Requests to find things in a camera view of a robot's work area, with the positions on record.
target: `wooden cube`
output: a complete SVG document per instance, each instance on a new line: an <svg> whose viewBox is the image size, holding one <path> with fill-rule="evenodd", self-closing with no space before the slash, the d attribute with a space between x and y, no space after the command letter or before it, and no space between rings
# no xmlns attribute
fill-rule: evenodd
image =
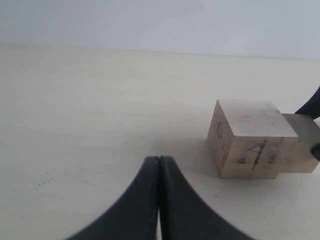
<svg viewBox="0 0 320 240"><path fill-rule="evenodd" d="M320 127L308 115L283 114L298 135L298 141L288 149L284 173L312 173L319 161L311 154L311 149L320 143Z"/></svg>
<svg viewBox="0 0 320 240"><path fill-rule="evenodd" d="M275 179L298 135L272 102L226 99L216 102L207 141L220 178Z"/></svg>

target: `tabletop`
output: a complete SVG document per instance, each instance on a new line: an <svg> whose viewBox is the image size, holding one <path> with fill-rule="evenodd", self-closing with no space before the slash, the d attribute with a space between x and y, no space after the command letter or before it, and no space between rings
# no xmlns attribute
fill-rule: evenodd
<svg viewBox="0 0 320 240"><path fill-rule="evenodd" d="M294 113L319 78L319 61L1 43L1 239L69 237L118 199L146 156L167 155L252 237L318 240L319 168L220 179L206 137L217 99Z"/></svg>

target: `light wood block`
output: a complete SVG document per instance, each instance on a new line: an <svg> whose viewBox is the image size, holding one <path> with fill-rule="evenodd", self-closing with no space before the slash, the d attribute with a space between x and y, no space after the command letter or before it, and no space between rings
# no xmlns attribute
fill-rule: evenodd
<svg viewBox="0 0 320 240"><path fill-rule="evenodd" d="M298 141L288 149L284 173L312 173L319 161L310 150L320 143L320 127L307 115L283 114L298 135Z"/></svg>
<svg viewBox="0 0 320 240"><path fill-rule="evenodd" d="M275 179L298 135L270 101L220 99L207 141L220 178Z"/></svg>

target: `cube top face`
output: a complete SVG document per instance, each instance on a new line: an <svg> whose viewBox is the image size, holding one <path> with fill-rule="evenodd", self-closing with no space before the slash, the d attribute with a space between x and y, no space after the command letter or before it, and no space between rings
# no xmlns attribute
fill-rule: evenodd
<svg viewBox="0 0 320 240"><path fill-rule="evenodd" d="M308 115L283 114L298 135L298 141L304 143L320 143L320 127Z"/></svg>
<svg viewBox="0 0 320 240"><path fill-rule="evenodd" d="M217 104L234 136L298 138L271 101L219 99Z"/></svg>

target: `white wall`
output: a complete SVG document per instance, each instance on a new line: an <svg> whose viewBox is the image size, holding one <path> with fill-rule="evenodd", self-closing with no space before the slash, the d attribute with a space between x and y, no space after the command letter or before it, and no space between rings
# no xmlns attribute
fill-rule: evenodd
<svg viewBox="0 0 320 240"><path fill-rule="evenodd" d="M320 60L318 0L0 0L0 41Z"/></svg>

